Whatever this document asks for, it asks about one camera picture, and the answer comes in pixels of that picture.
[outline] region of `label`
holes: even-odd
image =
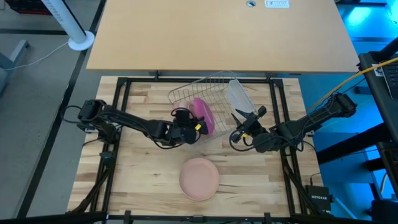
[[[289,0],[265,0],[268,8],[289,8]]]
[[[374,73],[376,74],[377,77],[383,77],[384,72],[382,67],[378,67],[374,69]]]

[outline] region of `wooden table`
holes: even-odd
[[[358,57],[333,0],[110,0],[87,68],[346,73]]]
[[[111,104],[117,79],[102,77],[97,99]],[[284,84],[290,118],[304,116],[299,81],[288,78],[284,79]],[[167,93],[181,85],[183,83],[133,83],[126,112],[146,119],[170,119],[172,106]],[[267,108],[261,123],[267,128],[273,126],[275,121],[269,85],[243,86],[257,108],[261,105]],[[134,215],[261,217],[264,212],[270,212],[272,217],[289,217],[280,153],[236,152],[230,148],[228,136],[200,147],[184,145],[161,150],[142,133],[123,128],[109,203],[110,214],[122,215],[125,210],[131,210]],[[96,134],[88,134],[86,141],[95,138]],[[102,145],[97,141],[83,148],[69,210],[75,208],[94,185]],[[310,176],[320,171],[315,151],[305,144],[304,152],[298,152],[297,156],[303,185],[309,184]],[[203,202],[184,196],[178,183],[183,163],[196,157],[211,160],[221,174],[217,193]],[[314,176],[314,183],[322,185],[320,175]],[[297,192],[294,185],[292,188],[295,207],[299,212]],[[101,203],[100,200],[98,209],[101,209]]]

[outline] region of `pink object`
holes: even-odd
[[[205,117],[207,130],[209,134],[212,134],[215,128],[214,116],[206,102],[203,99],[194,98],[193,110],[197,118]]]
[[[180,186],[189,199],[209,199],[216,193],[219,183],[217,167],[207,159],[190,159],[182,166]]]

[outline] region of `metal dish rack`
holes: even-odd
[[[236,77],[233,72],[222,71],[169,92],[168,98],[172,105],[201,98],[209,106],[215,118],[215,130],[211,135],[202,136],[200,141],[209,141],[236,128],[231,116],[231,105],[226,97],[229,81],[234,79]]]

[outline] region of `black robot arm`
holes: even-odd
[[[93,126],[98,130],[98,138],[110,144],[119,139],[117,125],[115,126],[114,123],[142,132],[156,145],[159,142],[163,146],[170,147],[177,147],[184,143],[193,144],[197,140],[197,133],[208,134],[203,118],[194,117],[189,110],[176,108],[172,116],[173,122],[146,120],[117,110],[103,100],[87,100],[79,112],[80,124],[77,126],[82,130]]]
[[[230,135],[229,143],[237,151],[247,151],[256,149],[257,152],[277,151],[288,145],[296,146],[309,131],[316,131],[321,128],[322,123],[330,118],[348,118],[355,114],[356,104],[347,94],[337,93],[333,95],[325,105],[314,112],[296,120],[280,123],[269,129],[269,132],[263,128],[258,119],[265,115],[265,107],[261,107],[258,115],[254,113],[244,113],[238,111],[246,120],[240,123],[235,118],[238,127]],[[245,136],[252,137],[252,143],[246,144]],[[237,143],[243,138],[247,149],[236,149],[233,143]]]

